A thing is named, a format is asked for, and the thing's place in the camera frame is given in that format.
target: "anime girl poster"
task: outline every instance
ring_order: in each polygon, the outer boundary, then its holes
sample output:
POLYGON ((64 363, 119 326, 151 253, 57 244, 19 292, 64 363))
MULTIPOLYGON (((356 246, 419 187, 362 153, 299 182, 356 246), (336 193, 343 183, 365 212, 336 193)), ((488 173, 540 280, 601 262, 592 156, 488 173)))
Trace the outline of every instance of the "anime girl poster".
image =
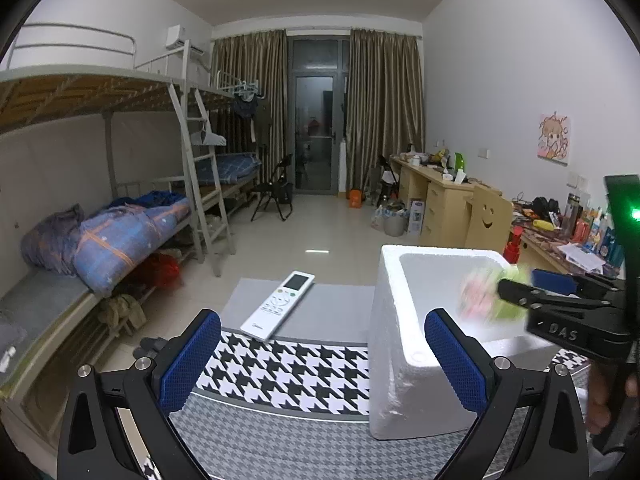
POLYGON ((554 112, 551 116, 542 115, 540 137, 538 138, 538 156, 565 166, 569 163, 571 143, 571 120, 554 112))

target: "curtain rod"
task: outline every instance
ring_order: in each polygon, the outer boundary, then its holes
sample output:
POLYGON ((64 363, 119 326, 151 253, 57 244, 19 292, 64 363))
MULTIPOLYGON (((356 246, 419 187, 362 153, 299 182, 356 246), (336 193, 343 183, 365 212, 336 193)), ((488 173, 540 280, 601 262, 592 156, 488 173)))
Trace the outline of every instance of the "curtain rod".
POLYGON ((227 38, 238 38, 239 36, 246 36, 247 34, 256 34, 258 32, 273 32, 274 30, 284 30, 285 32, 289 32, 290 30, 353 30, 354 28, 360 28, 361 30, 373 30, 374 32, 388 32, 389 34, 397 34, 398 36, 409 36, 410 38, 415 38, 416 40, 422 40, 422 36, 418 36, 416 34, 403 34, 402 32, 392 32, 390 30, 381 30, 377 28, 366 28, 366 27, 345 27, 345 26, 332 26, 332 25, 299 25, 296 27, 275 27, 275 28, 265 28, 261 30, 251 30, 250 32, 242 32, 241 34, 232 34, 231 36, 221 36, 220 38, 212 39, 211 43, 217 40, 226 40, 227 38))

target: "remote control screen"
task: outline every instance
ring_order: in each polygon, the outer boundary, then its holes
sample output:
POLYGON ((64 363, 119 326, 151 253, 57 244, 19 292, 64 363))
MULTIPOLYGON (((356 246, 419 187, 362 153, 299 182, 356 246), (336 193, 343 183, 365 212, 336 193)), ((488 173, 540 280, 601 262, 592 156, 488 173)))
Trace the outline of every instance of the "remote control screen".
POLYGON ((301 274, 294 274, 284 286, 292 290, 300 290, 300 287, 303 286, 308 279, 308 277, 302 276, 301 274))

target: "bunk bed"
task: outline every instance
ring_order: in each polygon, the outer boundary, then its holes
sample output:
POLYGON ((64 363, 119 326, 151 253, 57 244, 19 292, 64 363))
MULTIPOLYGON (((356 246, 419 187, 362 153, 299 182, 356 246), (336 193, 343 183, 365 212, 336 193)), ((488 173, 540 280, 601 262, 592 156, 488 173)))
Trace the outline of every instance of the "bunk bed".
MULTIPOLYGON (((225 146, 226 139, 211 130, 209 112, 230 106, 234 98, 230 88, 220 88, 227 76, 209 73, 209 85, 189 80, 188 69, 192 52, 191 42, 168 50, 144 63, 136 63, 135 40, 125 34, 94 27, 65 23, 28 23, 24 27, 69 27, 90 30, 130 41, 130 49, 110 48, 75 43, 29 43, 15 39, 7 55, 4 72, 0 72, 0 138, 9 132, 30 124, 45 123, 69 117, 101 114, 108 177, 113 199, 143 194, 151 189, 181 190, 186 196, 188 211, 177 216, 177 221, 165 229, 161 236, 149 243, 149 253, 187 226, 191 227, 193 249, 184 251, 180 260, 195 254, 205 261, 202 242, 207 249, 213 273, 220 276, 220 263, 213 250, 213 242, 225 235, 228 248, 234 244, 228 224, 224 198, 247 189, 257 177, 257 170, 244 175, 233 184, 222 184, 218 175, 215 146, 225 146), (130 57, 130 69, 105 66, 54 64, 11 68, 17 50, 43 46, 88 48, 116 52, 130 57), (169 58, 182 57, 180 77, 168 75, 169 58), (163 176, 152 180, 118 182, 114 170, 111 122, 114 113, 171 111, 177 116, 181 139, 183 174, 163 176), (196 123, 209 140, 208 153, 194 154, 190 135, 196 123), (200 183, 196 164, 210 164, 210 181, 200 183), (210 230, 206 212, 219 206, 220 225, 210 230)), ((117 280, 126 272, 119 272, 117 280)), ((153 293, 149 288, 139 298, 142 304, 153 293)), ((24 332, 16 344, 4 371, 0 371, 0 400, 4 412, 9 411, 28 431, 40 439, 41 444, 54 452, 66 391, 58 395, 60 377, 73 373, 80 365, 95 364, 111 341, 126 328, 127 319, 115 328, 97 321, 94 308, 104 294, 91 290, 77 276, 62 276, 41 269, 32 270, 14 289, 0 299, 0 312, 9 321, 21 324, 24 332), (71 358, 60 359, 69 352, 71 358), (62 365, 64 370, 50 370, 62 365)))

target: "brown curtain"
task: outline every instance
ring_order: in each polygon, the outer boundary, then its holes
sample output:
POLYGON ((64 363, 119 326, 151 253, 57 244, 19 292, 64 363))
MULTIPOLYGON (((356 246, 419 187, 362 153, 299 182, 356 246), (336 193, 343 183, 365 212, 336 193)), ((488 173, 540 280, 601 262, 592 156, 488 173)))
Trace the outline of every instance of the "brown curtain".
POLYGON ((422 150, 422 71, 413 36, 352 30, 347 105, 347 189, 363 189, 379 155, 422 150))
MULTIPOLYGON (((269 147, 260 153, 261 177, 270 176, 284 156, 287 122, 287 33, 284 30, 256 32, 223 38, 214 43, 215 70, 222 70, 245 81, 258 80, 260 91, 271 104, 273 126, 269 147)), ((226 137, 229 153, 251 152, 250 120, 230 109, 212 117, 216 132, 226 137)))

